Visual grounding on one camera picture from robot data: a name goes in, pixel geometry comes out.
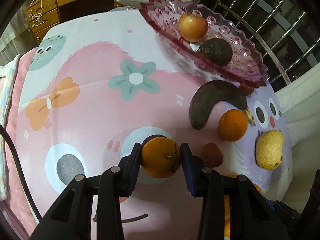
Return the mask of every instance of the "cartoon red nose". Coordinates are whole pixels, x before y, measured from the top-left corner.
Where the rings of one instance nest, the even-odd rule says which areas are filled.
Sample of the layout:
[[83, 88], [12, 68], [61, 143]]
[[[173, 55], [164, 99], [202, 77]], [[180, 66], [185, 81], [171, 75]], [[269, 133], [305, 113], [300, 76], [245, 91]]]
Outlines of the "cartoon red nose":
[[275, 120], [273, 119], [272, 116], [270, 116], [269, 119], [270, 119], [270, 124], [271, 124], [272, 128], [274, 128], [275, 127]]

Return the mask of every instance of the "sheer curtain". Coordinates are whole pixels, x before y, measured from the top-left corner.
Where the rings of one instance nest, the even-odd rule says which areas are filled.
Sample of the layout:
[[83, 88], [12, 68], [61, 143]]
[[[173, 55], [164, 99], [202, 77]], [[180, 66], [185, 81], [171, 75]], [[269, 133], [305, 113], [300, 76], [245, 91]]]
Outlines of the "sheer curtain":
[[276, 94], [292, 141], [293, 180], [283, 202], [301, 212], [320, 169], [320, 63]]
[[16, 55], [23, 55], [37, 46], [32, 32], [29, 31], [29, 24], [24, 13], [24, 8], [31, 2], [32, 0], [27, 0], [19, 8], [0, 38], [0, 66], [12, 61]]

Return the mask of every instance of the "wooden desk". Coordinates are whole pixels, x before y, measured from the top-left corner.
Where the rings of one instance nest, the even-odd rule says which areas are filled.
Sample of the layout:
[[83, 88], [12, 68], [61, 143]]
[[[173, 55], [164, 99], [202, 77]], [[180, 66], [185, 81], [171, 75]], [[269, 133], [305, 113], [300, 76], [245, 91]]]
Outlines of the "wooden desk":
[[[37, 0], [25, 9], [25, 13], [30, 30], [40, 44], [48, 30], [55, 25], [120, 6], [114, 0]], [[37, 14], [41, 14], [38, 22], [36, 17], [32, 17]]]

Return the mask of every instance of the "orange bow print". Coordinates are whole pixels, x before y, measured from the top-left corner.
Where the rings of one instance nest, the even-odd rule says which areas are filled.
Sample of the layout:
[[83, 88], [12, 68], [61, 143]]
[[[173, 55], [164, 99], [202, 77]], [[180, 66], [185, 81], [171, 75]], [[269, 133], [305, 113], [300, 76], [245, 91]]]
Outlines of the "orange bow print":
[[48, 98], [36, 98], [26, 107], [26, 117], [30, 119], [30, 126], [39, 131], [48, 118], [51, 108], [64, 107], [75, 101], [80, 93], [80, 87], [71, 77], [62, 79], [52, 90]]

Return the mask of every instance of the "pink glass plate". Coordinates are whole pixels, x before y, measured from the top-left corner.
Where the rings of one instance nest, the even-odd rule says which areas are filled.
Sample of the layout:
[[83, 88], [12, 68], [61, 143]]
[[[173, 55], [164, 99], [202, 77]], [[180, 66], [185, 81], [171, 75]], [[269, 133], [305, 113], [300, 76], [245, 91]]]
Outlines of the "pink glass plate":
[[[201, 70], [220, 74], [222, 77], [255, 88], [266, 86], [265, 81], [269, 78], [268, 68], [262, 62], [261, 53], [255, 49], [254, 43], [246, 38], [243, 31], [238, 30], [220, 13], [214, 13], [204, 5], [180, 0], [150, 0], [148, 3], [142, 3], [139, 11], [172, 48], [194, 61]], [[203, 41], [219, 38], [229, 42], [233, 57], [228, 65], [220, 67], [201, 53], [197, 53], [196, 50], [203, 41], [190, 43], [181, 37], [178, 21], [185, 13], [193, 13], [207, 19], [209, 29]]]

